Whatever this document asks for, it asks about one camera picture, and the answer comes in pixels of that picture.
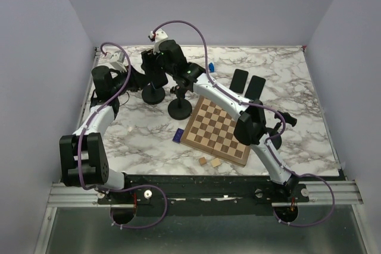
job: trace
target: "gray floor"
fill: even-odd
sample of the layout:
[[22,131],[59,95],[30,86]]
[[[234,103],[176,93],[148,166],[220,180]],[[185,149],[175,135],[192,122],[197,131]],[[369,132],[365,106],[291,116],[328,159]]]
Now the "gray floor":
[[[297,222],[321,218],[328,207],[300,209]],[[151,218],[139,218],[145,224]],[[273,217],[166,217],[147,230],[111,227],[106,209],[59,209],[47,253],[366,253],[350,206],[310,228],[280,225]]]

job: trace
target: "chessboard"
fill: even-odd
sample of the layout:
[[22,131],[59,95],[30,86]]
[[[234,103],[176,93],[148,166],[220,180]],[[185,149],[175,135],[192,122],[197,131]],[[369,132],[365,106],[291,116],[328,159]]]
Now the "chessboard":
[[226,111],[200,96],[181,138],[181,143],[244,167],[250,146],[233,135],[236,122]]

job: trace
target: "wooden block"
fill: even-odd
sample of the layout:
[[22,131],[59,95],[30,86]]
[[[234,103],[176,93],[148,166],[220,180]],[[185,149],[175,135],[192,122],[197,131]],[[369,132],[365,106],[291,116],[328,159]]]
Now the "wooden block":
[[201,157],[198,159],[198,162],[200,163],[201,166],[203,166],[207,163],[207,160],[205,159],[205,157]]
[[221,161],[220,161],[220,159],[218,159],[218,158],[213,159],[213,160],[211,161],[211,163],[212,163],[212,167],[213,167],[213,168],[216,168],[216,167],[218,167],[219,165],[221,165]]

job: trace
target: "phone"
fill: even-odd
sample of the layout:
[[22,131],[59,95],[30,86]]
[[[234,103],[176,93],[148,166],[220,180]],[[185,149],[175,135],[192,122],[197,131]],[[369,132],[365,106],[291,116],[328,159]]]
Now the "phone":
[[249,82],[248,89],[246,90],[245,97],[252,101],[259,99],[262,94],[262,90],[266,79],[262,77],[252,76]]
[[235,93],[239,93],[240,95],[243,94],[248,75],[248,71],[240,69],[235,70],[229,89]]

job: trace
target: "marble table surface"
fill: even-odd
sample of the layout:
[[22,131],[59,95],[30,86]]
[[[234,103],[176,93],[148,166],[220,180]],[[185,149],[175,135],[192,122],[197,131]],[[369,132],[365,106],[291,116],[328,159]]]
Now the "marble table surface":
[[[135,69],[141,72],[140,53],[144,46],[125,47]],[[204,49],[199,46],[183,46],[188,61],[204,65]],[[212,73],[220,84],[229,87],[236,68],[251,76],[264,77],[266,85],[261,95],[264,105],[289,112],[298,119],[295,127],[287,126],[282,135],[279,153],[292,170],[298,174],[338,175],[317,96],[300,47],[209,47],[208,60],[213,62]],[[99,65],[108,65],[101,57]],[[130,93],[127,104],[120,107],[117,118],[107,129],[103,141],[110,164],[115,171],[128,174],[167,175],[267,175],[256,154],[251,151],[245,167],[222,161],[213,168],[211,155],[177,144],[172,138],[178,128],[184,129],[188,119],[176,121],[168,115],[167,107],[175,96],[169,93],[175,82],[168,77],[163,102],[150,106],[143,102],[141,93]],[[188,92],[186,98],[195,107],[198,95]],[[127,95],[120,97],[122,104]],[[85,116],[88,115],[89,99]],[[266,111],[267,126],[277,123],[274,115]],[[208,164],[200,166],[198,159],[204,156]]]

